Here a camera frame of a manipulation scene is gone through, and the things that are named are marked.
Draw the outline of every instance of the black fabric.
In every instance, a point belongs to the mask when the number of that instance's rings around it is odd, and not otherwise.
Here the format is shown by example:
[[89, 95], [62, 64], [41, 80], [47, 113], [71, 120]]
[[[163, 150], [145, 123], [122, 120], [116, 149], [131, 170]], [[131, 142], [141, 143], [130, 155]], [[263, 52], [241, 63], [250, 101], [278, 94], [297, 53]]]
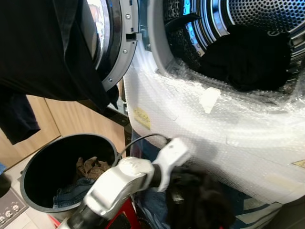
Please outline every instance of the black fabric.
[[288, 33], [267, 32], [253, 26], [234, 25], [230, 35], [208, 46], [198, 72], [246, 92], [276, 90], [289, 77]]
[[110, 102], [81, 34], [82, 0], [4, 0], [0, 7], [0, 85], [50, 99]]
[[0, 86], [0, 128], [14, 145], [40, 130], [27, 97]]
[[219, 185], [200, 170], [174, 169], [166, 204], [171, 229], [228, 229], [235, 221]]

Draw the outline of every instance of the plastic wrap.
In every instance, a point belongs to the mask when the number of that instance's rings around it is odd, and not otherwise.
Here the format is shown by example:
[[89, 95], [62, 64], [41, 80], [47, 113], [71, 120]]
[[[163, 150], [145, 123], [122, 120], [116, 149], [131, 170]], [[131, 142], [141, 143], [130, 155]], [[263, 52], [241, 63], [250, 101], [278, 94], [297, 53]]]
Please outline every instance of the plastic wrap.
[[187, 137], [189, 165], [265, 203], [305, 195], [305, 72], [278, 92], [239, 93], [179, 60], [157, 74], [140, 47], [125, 76], [136, 132]]

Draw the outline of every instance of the wooden cabinet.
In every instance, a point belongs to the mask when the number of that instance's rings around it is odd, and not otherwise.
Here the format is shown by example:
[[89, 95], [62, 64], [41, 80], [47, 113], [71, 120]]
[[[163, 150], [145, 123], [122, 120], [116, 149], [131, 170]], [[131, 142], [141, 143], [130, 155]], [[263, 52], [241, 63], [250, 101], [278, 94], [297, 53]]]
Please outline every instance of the wooden cabinet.
[[123, 126], [78, 102], [51, 99], [46, 99], [46, 102], [62, 136], [94, 133], [111, 140], [119, 152], [125, 148]]
[[0, 163], [10, 167], [54, 139], [60, 137], [52, 114], [43, 98], [28, 96], [28, 100], [35, 113], [36, 120], [41, 128], [36, 134], [25, 141], [12, 145], [5, 134], [0, 130]]

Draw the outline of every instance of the washing machine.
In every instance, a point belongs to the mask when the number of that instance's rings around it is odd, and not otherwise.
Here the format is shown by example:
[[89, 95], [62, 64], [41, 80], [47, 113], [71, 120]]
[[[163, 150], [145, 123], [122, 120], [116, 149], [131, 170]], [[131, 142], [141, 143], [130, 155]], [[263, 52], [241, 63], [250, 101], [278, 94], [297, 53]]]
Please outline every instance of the washing machine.
[[[97, 71], [106, 90], [124, 76], [137, 133], [187, 139], [189, 166], [264, 203], [305, 195], [304, 0], [87, 2], [98, 28], [97, 41], [87, 39]], [[168, 30], [189, 14], [198, 18]], [[283, 87], [242, 93], [196, 71], [207, 47], [235, 24], [290, 33], [293, 77]], [[149, 141], [162, 147], [162, 139]]]

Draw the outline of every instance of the black bin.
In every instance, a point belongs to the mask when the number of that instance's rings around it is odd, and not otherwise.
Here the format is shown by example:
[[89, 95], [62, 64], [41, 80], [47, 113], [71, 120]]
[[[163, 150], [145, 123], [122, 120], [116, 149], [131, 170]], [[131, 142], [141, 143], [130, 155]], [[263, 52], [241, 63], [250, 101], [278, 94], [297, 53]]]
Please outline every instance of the black bin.
[[78, 158], [85, 161], [93, 156], [112, 165], [118, 154], [113, 143], [100, 135], [71, 135], [48, 144], [23, 171], [20, 188], [24, 200], [32, 208], [63, 221], [81, 203], [53, 209], [53, 196], [58, 188], [72, 183]]

